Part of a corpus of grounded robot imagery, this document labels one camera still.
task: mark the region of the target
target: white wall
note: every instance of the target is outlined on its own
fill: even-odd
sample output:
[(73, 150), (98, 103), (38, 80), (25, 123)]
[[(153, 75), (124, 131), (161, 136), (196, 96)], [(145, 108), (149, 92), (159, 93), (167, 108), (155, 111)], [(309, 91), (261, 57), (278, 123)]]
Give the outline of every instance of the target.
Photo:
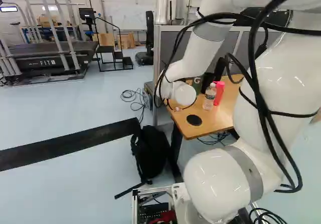
[[(172, 18), (175, 18), (176, 0), (172, 1)], [(199, 6), (201, 0), (191, 0), (192, 6)], [(105, 14), (115, 25), (119, 26), (124, 33), (128, 30), (146, 30), (146, 11), (156, 10), (156, 0), (104, 0)], [(137, 40), (137, 34), (140, 41), (145, 41), (145, 32), (134, 34)]]
[[(30, 0), (32, 3), (40, 3), (41, 0)], [(26, 4), (24, 0), (15, 0), (19, 3), (23, 9), (25, 9)], [(89, 0), (72, 0), (73, 3), (85, 3), (89, 7)], [(91, 0), (92, 7), (97, 13), (103, 13), (101, 0)], [(201, 0), (191, 0), (191, 5), (194, 7), (199, 6)], [(173, 19), (175, 18), (175, 0), (173, 3)], [(62, 6), (64, 15), (66, 19), (69, 19), (67, 14), (66, 6)], [(105, 14), (108, 21), (112, 21), (114, 24), (119, 25), (122, 30), (146, 30), (146, 18), (145, 12), (156, 10), (156, 0), (104, 0)], [(44, 13), (41, 6), (32, 6), (33, 11), (36, 16)], [(19, 43), (21, 41), (20, 37), (16, 33), (15, 29), (9, 25), (11, 22), (22, 22), (20, 13), (0, 13), (0, 32), (4, 34), (4, 38), (8, 43)], [(105, 25), (103, 22), (97, 21), (98, 31), (105, 32)], [(139, 40), (145, 41), (145, 32), (139, 33)]]

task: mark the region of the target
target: cardboard box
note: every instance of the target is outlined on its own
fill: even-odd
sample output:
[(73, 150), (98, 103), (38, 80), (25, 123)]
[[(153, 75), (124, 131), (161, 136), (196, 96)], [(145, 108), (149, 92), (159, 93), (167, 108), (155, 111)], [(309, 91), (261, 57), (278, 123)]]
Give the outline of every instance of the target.
[[(117, 35), (118, 45), (120, 45), (120, 37)], [(129, 33), (128, 35), (121, 34), (121, 47), (123, 49), (135, 48), (135, 40), (133, 33)]]
[[(99, 33), (98, 34), (98, 38), (99, 38), (99, 44), (101, 46), (113, 46), (115, 47), (115, 39), (114, 39), (114, 35), (112, 33)], [(97, 34), (94, 34), (92, 36), (92, 40), (97, 42)]]
[[(57, 27), (58, 26), (57, 16), (51, 16), (51, 17), (52, 17), (52, 21), (54, 23), (54, 26)], [(37, 22), (38, 22), (38, 25), (40, 25), (42, 27), (50, 27), (50, 22), (49, 22), (48, 17), (39, 16), (39, 17), (37, 17)]]

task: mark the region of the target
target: cubicle wall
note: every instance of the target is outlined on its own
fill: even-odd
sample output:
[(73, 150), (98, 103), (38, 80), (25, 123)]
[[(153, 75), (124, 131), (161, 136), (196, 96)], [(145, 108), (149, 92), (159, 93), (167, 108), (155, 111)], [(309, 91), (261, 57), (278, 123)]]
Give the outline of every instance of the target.
[[(179, 30), (183, 27), (184, 26), (155, 26), (154, 79), (157, 79), (157, 76), (163, 70), (165, 63), (168, 63), (173, 50), (175, 38)], [(249, 31), (249, 27), (233, 27), (214, 57), (211, 65), (207, 69), (207, 72), (213, 72), (218, 59), (220, 57), (224, 57), (228, 52), (233, 53), (236, 58), (246, 68), (248, 68), (247, 41)], [(260, 32), (257, 34), (256, 46), (261, 44), (264, 40), (265, 34), (263, 31), (263, 29), (260, 29)], [(268, 46), (271, 45), (280, 36), (280, 34), (280, 32), (271, 31), (269, 33)], [(174, 61), (182, 59), (190, 35), (191, 31), (189, 30), (183, 36), (181, 44), (174, 57)], [(232, 74), (240, 73), (239, 69), (235, 65), (232, 65), (230, 69)]]

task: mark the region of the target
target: wooden table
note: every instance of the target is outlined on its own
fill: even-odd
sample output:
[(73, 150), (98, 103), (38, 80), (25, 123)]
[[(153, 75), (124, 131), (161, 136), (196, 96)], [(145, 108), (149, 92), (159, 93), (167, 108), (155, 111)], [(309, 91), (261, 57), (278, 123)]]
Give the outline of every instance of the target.
[[(233, 75), (234, 80), (243, 77), (241, 74)], [(177, 160), (180, 154), (183, 136), (186, 140), (192, 140), (197, 137), (214, 134), (220, 131), (229, 131), (235, 138), (237, 133), (233, 128), (233, 111), (236, 98), (238, 96), (239, 84), (233, 84), (227, 76), (223, 76), (221, 81), (225, 82), (225, 91), (219, 106), (214, 106), (212, 110), (203, 109), (204, 94), (198, 95), (196, 102), (189, 108), (174, 111), (167, 106), (174, 120), (171, 144), (171, 167), (176, 182), (182, 182), (182, 176), (177, 166)], [(180, 106), (176, 101), (169, 100), (172, 109)], [(200, 126), (193, 126), (187, 122), (188, 115), (197, 115), (202, 119)]]

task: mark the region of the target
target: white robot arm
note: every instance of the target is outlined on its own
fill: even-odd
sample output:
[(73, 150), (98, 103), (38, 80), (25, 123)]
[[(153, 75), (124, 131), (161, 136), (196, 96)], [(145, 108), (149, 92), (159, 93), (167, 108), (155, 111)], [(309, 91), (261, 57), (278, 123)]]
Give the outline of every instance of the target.
[[(245, 7), (263, 7), (269, 1), (203, 0), (200, 12), (204, 16), (220, 12), (239, 13)], [(321, 0), (288, 0), (282, 8), (321, 12), (320, 6)], [(320, 23), (321, 14), (296, 12), (290, 27), (321, 30)], [(196, 94), (192, 87), (174, 81), (202, 75), (229, 29), (229, 25), (213, 23), (193, 28), (183, 59), (171, 64), (165, 73), (162, 97), (174, 98), (184, 105), (193, 103)], [(320, 45), (321, 37), (286, 33), (256, 60), (260, 92), (271, 111), (308, 115), (319, 109)], [(241, 90), (256, 103), (247, 81), (243, 81)], [(288, 149), (311, 118), (273, 115)], [(234, 127), (240, 136), (238, 141), (223, 149), (202, 152), (185, 167), (184, 182), (191, 200), (199, 214), (210, 223), (232, 218), (238, 209), (279, 188), (284, 178), (266, 143), (257, 109), (240, 95), (234, 110)], [(285, 165), (286, 157), (270, 128), (269, 132), (276, 153)]]

